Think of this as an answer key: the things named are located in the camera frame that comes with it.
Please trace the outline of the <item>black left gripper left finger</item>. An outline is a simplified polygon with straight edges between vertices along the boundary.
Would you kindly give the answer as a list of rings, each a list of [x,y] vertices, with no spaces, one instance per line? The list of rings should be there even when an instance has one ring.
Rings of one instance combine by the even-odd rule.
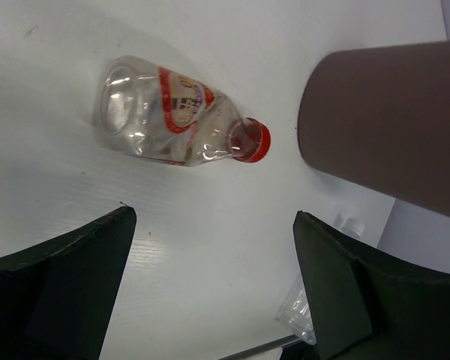
[[[136,224],[122,206],[0,257],[0,359],[98,359]]]

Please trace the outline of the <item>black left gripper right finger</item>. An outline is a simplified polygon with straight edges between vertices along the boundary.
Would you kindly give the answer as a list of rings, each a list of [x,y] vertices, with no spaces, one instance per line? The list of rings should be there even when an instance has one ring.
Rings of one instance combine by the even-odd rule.
[[[303,211],[293,235],[320,359],[450,359],[450,274]]]

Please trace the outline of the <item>blue label bottle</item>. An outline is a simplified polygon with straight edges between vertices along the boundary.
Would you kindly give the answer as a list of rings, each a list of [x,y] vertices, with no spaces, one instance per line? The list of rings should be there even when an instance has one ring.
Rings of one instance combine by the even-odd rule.
[[[275,319],[305,343],[309,345],[317,344],[311,310],[301,275],[295,279],[279,307]]]

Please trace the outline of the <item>clear bottle red cap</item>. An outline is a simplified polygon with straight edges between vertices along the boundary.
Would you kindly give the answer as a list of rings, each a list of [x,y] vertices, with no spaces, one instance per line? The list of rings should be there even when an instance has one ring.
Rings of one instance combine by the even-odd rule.
[[[94,126],[113,150],[186,167],[225,158],[256,163],[271,145],[269,129],[222,91],[132,55],[104,71]]]

